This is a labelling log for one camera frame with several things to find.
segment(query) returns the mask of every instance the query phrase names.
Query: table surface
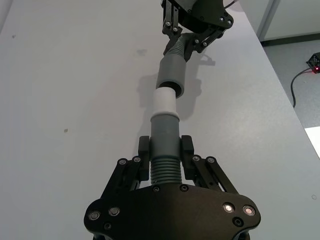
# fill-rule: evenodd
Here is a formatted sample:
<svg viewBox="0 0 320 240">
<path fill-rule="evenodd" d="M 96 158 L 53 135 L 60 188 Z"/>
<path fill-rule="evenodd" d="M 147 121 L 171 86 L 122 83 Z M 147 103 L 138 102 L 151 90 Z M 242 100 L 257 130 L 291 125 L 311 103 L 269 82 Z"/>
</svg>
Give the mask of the table surface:
<svg viewBox="0 0 320 240">
<path fill-rule="evenodd" d="M 229 13 L 232 29 L 187 64 L 180 133 L 259 207 L 251 239 L 318 239 L 320 160 L 245 13 Z M 0 239 L 91 239 L 88 205 L 150 133 L 161 20 L 159 1 L 13 1 L 0 35 Z"/>
</svg>

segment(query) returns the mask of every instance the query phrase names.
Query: robotic hand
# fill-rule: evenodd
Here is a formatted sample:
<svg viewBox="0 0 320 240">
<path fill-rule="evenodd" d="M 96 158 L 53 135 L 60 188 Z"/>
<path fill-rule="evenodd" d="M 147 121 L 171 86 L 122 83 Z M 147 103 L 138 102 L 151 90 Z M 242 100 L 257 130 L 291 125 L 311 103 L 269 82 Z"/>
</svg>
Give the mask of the robotic hand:
<svg viewBox="0 0 320 240">
<path fill-rule="evenodd" d="M 118 160 L 102 196 L 87 208 L 84 225 L 94 240 L 249 240 L 249 230 L 261 221 L 257 206 L 238 194 L 213 156 L 195 154 L 191 136 L 180 137 L 176 112 L 192 52 L 221 38 L 233 18 L 223 0 L 161 5 L 162 32 L 170 40 L 154 91 L 151 138 L 140 137 L 132 160 Z M 193 33 L 182 34 L 179 24 Z M 182 184 L 181 162 L 194 186 Z M 139 189 L 149 171 L 151 186 Z"/>
</svg>

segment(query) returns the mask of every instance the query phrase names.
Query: black cable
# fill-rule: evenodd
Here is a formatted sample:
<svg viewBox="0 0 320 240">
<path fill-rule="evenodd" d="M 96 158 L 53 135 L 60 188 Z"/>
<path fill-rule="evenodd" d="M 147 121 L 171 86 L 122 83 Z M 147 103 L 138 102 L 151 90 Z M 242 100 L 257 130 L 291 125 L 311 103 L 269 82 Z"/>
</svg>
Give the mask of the black cable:
<svg viewBox="0 0 320 240">
<path fill-rule="evenodd" d="M 291 81 L 291 93 L 292 93 L 292 98 L 293 98 L 293 108 L 295 108 L 296 104 L 297 104 L 296 95 L 295 95 L 295 91 L 294 91 L 294 82 L 297 79 L 297 77 L 299 77 L 300 75 L 310 73 L 310 71 L 308 71 L 310 69 L 312 69 L 312 67 L 308 67 L 307 69 L 303 70 L 302 72 L 299 72 L 297 75 L 295 75 L 295 77 Z"/>
<path fill-rule="evenodd" d="M 236 1 L 233 0 L 233 1 L 230 2 L 227 6 L 225 6 L 224 9 L 227 9 L 227 8 L 231 7 L 231 6 L 232 6 L 233 4 L 235 4 L 235 3 L 236 3 Z"/>
</svg>

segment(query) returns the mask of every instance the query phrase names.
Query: gray floor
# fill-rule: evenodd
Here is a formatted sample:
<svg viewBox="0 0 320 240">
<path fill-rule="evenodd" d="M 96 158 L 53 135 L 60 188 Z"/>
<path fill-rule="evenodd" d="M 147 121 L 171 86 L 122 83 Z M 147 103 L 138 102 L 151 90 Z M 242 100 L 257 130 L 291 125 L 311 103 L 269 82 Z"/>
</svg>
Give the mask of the gray floor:
<svg viewBox="0 0 320 240">
<path fill-rule="evenodd" d="M 320 40 L 264 48 L 279 80 L 293 103 L 290 84 L 293 77 L 306 69 L 306 61 L 320 52 Z M 306 73 L 294 82 L 295 112 L 304 128 L 320 126 L 320 74 Z"/>
</svg>

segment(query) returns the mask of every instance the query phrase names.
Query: cable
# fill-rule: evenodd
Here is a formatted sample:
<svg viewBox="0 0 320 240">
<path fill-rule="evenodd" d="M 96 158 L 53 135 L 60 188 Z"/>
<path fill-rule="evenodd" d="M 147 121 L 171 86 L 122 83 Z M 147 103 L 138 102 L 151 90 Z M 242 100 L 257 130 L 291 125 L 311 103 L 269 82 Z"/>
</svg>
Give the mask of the cable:
<svg viewBox="0 0 320 240">
<path fill-rule="evenodd" d="M 297 79 L 297 77 L 299 77 L 302 74 L 307 74 L 307 73 L 311 73 L 310 70 L 312 69 L 312 67 L 308 67 L 307 69 L 303 70 L 302 72 L 299 72 L 291 81 L 291 93 L 292 93 L 292 98 L 293 98 L 293 108 L 296 107 L 297 101 L 296 101 L 296 95 L 295 95 L 295 91 L 294 91 L 294 82 Z"/>
<path fill-rule="evenodd" d="M 227 6 L 224 7 L 224 9 L 227 9 L 229 7 L 231 7 L 233 4 L 235 4 L 236 2 L 238 2 L 238 0 L 233 0 L 232 2 L 230 2 Z"/>
</svg>

